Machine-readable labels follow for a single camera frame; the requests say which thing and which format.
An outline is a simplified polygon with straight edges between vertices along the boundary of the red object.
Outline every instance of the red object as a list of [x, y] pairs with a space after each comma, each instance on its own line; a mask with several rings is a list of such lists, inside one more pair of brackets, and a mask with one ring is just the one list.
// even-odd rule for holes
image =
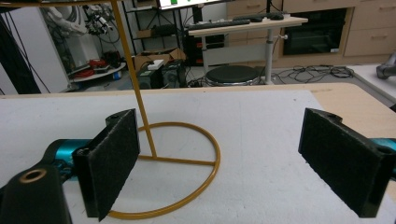
[[74, 75], [74, 78], [90, 77], [90, 76], [92, 76], [94, 74], [95, 74], [95, 72], [93, 71], [93, 69], [90, 68], [90, 69], [85, 69], [85, 70], [82, 70], [82, 71], [76, 73]]
[[91, 68], [97, 68], [97, 67], [105, 67], [107, 66], [107, 62], [103, 59], [93, 59], [88, 62]]

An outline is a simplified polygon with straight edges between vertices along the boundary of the black oven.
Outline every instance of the black oven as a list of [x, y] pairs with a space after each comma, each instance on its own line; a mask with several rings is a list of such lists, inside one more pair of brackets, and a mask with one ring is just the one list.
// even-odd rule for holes
[[292, 13], [292, 17], [307, 18], [308, 22], [285, 28], [288, 39], [283, 54], [338, 52], [346, 14], [346, 8]]

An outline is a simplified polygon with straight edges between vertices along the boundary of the circular stand base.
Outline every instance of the circular stand base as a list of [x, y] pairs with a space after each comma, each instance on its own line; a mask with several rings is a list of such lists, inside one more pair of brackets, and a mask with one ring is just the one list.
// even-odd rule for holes
[[[150, 217], [158, 217], [158, 216], [170, 213], [170, 212], [175, 211], [178, 208], [182, 207], [183, 205], [191, 202], [192, 200], [194, 200], [198, 195], [200, 195], [207, 188], [207, 186], [209, 186], [209, 184], [215, 178], [216, 173], [219, 169], [219, 165], [220, 165], [220, 150], [219, 150], [219, 144], [217, 143], [217, 141], [213, 137], [213, 135], [201, 127], [198, 127], [196, 125], [189, 124], [189, 123], [183, 123], [183, 122], [162, 122], [162, 123], [154, 123], [154, 124], [149, 125], [150, 129], [157, 128], [157, 127], [165, 127], [165, 126], [179, 126], [179, 127], [190, 128], [190, 129], [197, 131], [198, 133], [203, 134], [212, 143], [212, 145], [214, 147], [215, 155], [216, 155], [215, 160], [214, 161], [194, 161], [194, 160], [183, 160], [183, 159], [164, 158], [164, 157], [139, 156], [140, 160], [211, 165], [211, 166], [213, 166], [212, 172], [207, 177], [205, 182], [198, 189], [196, 189], [193, 193], [189, 194], [187, 197], [181, 199], [180, 201], [178, 201], [176, 203], [172, 203], [172, 204], [165, 206], [163, 208], [160, 208], [160, 209], [147, 211], [147, 212], [139, 212], [139, 213], [124, 213], [124, 212], [118, 212], [118, 211], [110, 211], [108, 214], [110, 217], [115, 217], [115, 218], [120, 218], [120, 219], [143, 219], [143, 218], [150, 218]], [[144, 127], [139, 128], [139, 131], [144, 131], [144, 130], [145, 130]]]

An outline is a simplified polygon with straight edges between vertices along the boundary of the table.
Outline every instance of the table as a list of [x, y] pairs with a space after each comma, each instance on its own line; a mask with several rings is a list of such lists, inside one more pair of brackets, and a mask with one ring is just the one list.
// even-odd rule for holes
[[387, 79], [378, 78], [376, 75], [376, 68], [379, 65], [380, 64], [351, 65], [347, 68], [352, 69], [355, 72], [355, 77], [360, 81], [396, 104], [396, 77], [389, 77]]
[[[134, 222], [394, 222], [396, 203], [389, 197], [396, 196], [394, 184], [389, 184], [378, 217], [359, 219], [297, 152], [306, 106], [341, 116], [345, 125], [367, 137], [396, 136], [396, 115], [362, 89], [337, 83], [153, 90], [142, 91], [142, 95], [150, 123], [174, 120], [197, 124], [218, 139], [222, 156], [214, 182], [197, 199], [173, 213]], [[38, 161], [51, 141], [92, 138], [105, 126], [106, 116], [137, 106], [132, 91], [1, 98], [0, 185]], [[200, 160], [213, 156], [210, 144], [192, 132], [166, 129], [153, 130], [153, 135], [156, 146], [161, 146], [157, 148], [160, 154], [194, 155]], [[140, 138], [145, 154], [149, 144], [144, 135]], [[162, 205], [200, 184], [207, 172], [201, 167], [139, 161], [129, 178], [133, 181], [126, 183], [113, 209]], [[170, 191], [160, 195], [163, 188]], [[96, 223], [85, 218], [78, 183], [67, 181], [64, 190], [74, 222]], [[103, 223], [120, 222], [107, 217]]]
[[[265, 59], [265, 84], [273, 84], [271, 81], [271, 70], [272, 70], [272, 49], [273, 49], [273, 29], [290, 27], [301, 25], [304, 22], [308, 22], [305, 18], [295, 18], [288, 17], [283, 21], [271, 21], [263, 20], [262, 22], [251, 22], [246, 25], [236, 25], [204, 30], [194, 30], [189, 31], [189, 35], [202, 38], [202, 52], [204, 59], [204, 69], [205, 73], [209, 70], [209, 65], [211, 64], [221, 64], [221, 63], [238, 63], [238, 62], [248, 62], [257, 61]], [[256, 30], [268, 30], [268, 36], [266, 44], [259, 45], [247, 45], [247, 46], [236, 46], [227, 47], [220, 49], [207, 49], [205, 37], [208, 35], [222, 35], [230, 33], [239, 33], [246, 31], [256, 31]]]

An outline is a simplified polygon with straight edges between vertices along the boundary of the black keyboard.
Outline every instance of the black keyboard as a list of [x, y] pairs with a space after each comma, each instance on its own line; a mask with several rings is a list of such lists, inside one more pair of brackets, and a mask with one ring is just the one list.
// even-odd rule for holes
[[244, 16], [236, 16], [233, 18], [233, 21], [244, 21], [244, 20], [252, 20], [252, 19], [257, 19], [261, 18], [264, 19], [264, 17], [268, 18], [271, 20], [274, 16], [278, 15], [284, 15], [287, 14], [288, 12], [286, 11], [276, 11], [276, 12], [268, 12], [268, 13], [256, 13], [256, 14], [251, 14], [251, 15], [244, 15]]
[[235, 26], [235, 25], [246, 25], [249, 24], [249, 20], [238, 20], [238, 21], [217, 21], [217, 22], [210, 22], [210, 23], [203, 23], [203, 24], [194, 24], [189, 26], [189, 30], [204, 30], [210, 28], [219, 28], [219, 27], [226, 27], [226, 26]]

